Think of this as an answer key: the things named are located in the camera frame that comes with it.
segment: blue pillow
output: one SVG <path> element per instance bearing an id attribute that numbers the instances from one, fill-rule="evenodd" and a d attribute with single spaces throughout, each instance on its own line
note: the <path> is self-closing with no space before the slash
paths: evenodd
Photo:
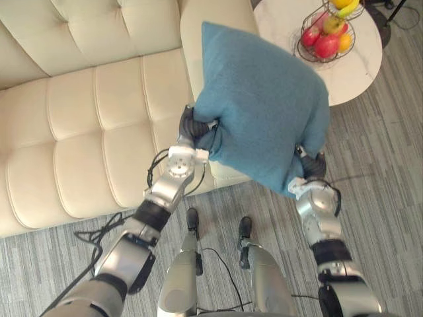
<path id="1" fill-rule="evenodd" d="M 219 125 L 196 140 L 210 160 L 279 194 L 303 176 L 295 145 L 315 157 L 329 124 L 328 92 L 306 64 L 260 37 L 205 22 L 204 89 L 194 119 Z"/>

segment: floor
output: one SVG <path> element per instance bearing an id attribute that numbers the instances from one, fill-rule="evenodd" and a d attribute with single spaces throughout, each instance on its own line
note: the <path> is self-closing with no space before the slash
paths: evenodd
<path id="1" fill-rule="evenodd" d="M 422 13 L 421 0 L 407 4 Z M 415 16 L 403 9 L 400 25 Z M 353 258 L 387 310 L 423 316 L 423 22 L 412 30 L 392 26 L 375 82 L 348 103 L 331 108 L 325 148 L 327 179 L 343 194 L 341 222 Z M 247 182 L 189 197 L 180 204 L 155 249 L 146 287 L 129 297 L 123 316 L 154 316 L 165 270 L 182 243 L 184 210 L 198 208 L 202 248 L 227 261 L 243 301 L 248 273 L 238 268 L 238 222 L 254 220 L 254 236 L 281 265 L 295 294 L 316 295 L 315 263 L 302 237 L 292 200 Z M 0 316 L 37 316 L 87 265 L 90 249 L 74 230 L 96 229 L 100 217 L 0 240 Z M 203 252 L 199 306 L 237 304 L 224 267 Z M 321 316 L 317 301 L 295 299 L 300 316 Z"/>

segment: round side table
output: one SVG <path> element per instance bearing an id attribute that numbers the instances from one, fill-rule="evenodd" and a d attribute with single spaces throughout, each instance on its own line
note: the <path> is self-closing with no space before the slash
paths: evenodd
<path id="1" fill-rule="evenodd" d="M 322 5 L 321 0 L 262 0 L 254 9 L 260 35 L 310 65 L 329 91 L 329 104 L 335 106 L 354 99 L 375 80 L 382 62 L 382 43 L 366 10 L 351 20 L 356 43 L 344 57 L 329 63 L 305 61 L 297 50 L 303 20 Z"/>

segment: sofa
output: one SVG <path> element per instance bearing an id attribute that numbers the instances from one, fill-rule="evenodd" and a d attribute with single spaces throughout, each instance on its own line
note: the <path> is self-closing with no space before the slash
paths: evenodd
<path id="1" fill-rule="evenodd" d="M 0 1 L 0 236 L 142 202 L 202 90 L 205 20 L 258 32 L 249 0 Z M 245 180 L 211 162 L 195 194 Z"/>

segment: fruit basket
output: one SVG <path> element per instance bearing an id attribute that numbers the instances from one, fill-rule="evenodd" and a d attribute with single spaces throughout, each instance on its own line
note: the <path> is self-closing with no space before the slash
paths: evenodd
<path id="1" fill-rule="evenodd" d="M 326 10 L 332 13 L 333 15 L 338 15 L 343 9 L 343 8 L 339 9 L 342 6 L 351 5 L 352 8 L 350 9 L 350 12 L 348 12 L 348 8 L 345 8 L 344 10 L 346 11 L 344 12 L 344 14 L 346 14 L 344 18 L 348 21 L 352 20 L 353 18 L 359 17 L 360 15 L 362 15 L 364 11 L 365 0 L 359 0 L 357 2 L 358 4 L 355 5 L 355 9 L 353 9 L 354 0 L 332 0 L 332 1 L 323 0 L 323 4 L 325 5 Z"/>
<path id="2" fill-rule="evenodd" d="M 355 41 L 351 23 L 333 15 L 323 4 L 304 19 L 297 49 L 307 61 L 328 63 L 348 54 Z"/>

